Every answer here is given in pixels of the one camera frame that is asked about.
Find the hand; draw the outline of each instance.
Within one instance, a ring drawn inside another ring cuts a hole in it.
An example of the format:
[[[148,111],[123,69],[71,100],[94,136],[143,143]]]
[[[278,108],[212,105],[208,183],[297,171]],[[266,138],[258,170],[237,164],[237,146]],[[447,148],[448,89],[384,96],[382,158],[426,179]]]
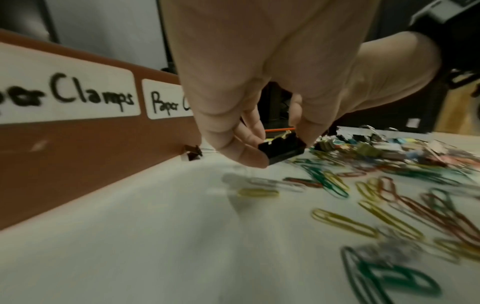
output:
[[[428,38],[401,33],[361,46],[378,3],[161,0],[180,81],[205,139],[230,159],[266,167],[256,146],[265,139],[257,103],[268,81],[296,93],[290,123],[308,145],[336,117],[428,83],[440,66]]]

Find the white label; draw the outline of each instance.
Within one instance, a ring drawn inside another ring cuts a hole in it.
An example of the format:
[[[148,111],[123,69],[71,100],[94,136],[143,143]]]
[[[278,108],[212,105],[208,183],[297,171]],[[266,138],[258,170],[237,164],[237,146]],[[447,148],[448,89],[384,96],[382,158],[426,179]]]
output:
[[[408,128],[418,128],[420,124],[420,118],[409,118],[406,122]]]
[[[139,114],[131,71],[0,43],[0,124]]]
[[[150,79],[141,81],[146,114],[150,119],[193,116],[182,86]]]

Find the wooden divider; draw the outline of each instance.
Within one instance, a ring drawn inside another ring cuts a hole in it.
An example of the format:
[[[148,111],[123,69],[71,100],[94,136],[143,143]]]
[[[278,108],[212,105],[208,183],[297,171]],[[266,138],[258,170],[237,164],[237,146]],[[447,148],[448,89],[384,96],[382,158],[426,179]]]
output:
[[[141,108],[139,116],[0,125],[0,229],[200,144],[193,117],[147,117],[142,79],[179,84],[177,76],[1,30],[0,42],[128,69]]]

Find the wall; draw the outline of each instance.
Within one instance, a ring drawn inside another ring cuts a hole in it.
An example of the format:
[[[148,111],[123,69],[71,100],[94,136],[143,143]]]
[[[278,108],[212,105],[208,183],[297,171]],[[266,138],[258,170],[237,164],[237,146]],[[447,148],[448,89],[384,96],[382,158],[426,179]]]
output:
[[[64,46],[160,70],[167,67],[156,0],[46,0]]]

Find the white table surface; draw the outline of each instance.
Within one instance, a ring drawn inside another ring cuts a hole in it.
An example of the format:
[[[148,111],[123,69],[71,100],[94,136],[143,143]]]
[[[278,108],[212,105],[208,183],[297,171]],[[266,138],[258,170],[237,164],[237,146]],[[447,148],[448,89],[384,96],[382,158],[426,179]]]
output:
[[[480,151],[479,138],[434,136]],[[365,177],[344,179],[348,200],[312,188],[268,199],[237,195],[249,187],[246,178],[287,176],[309,177],[285,163],[261,170],[217,153],[193,162],[176,157],[5,229],[0,303],[358,303],[340,248],[374,240],[315,221],[310,211],[381,224],[357,205],[354,182]],[[395,180],[412,197],[435,186]],[[453,198],[480,226],[480,202]],[[388,211],[429,238],[439,234]],[[424,256],[407,266],[434,278],[443,295],[389,292],[395,303],[478,303],[480,263]]]

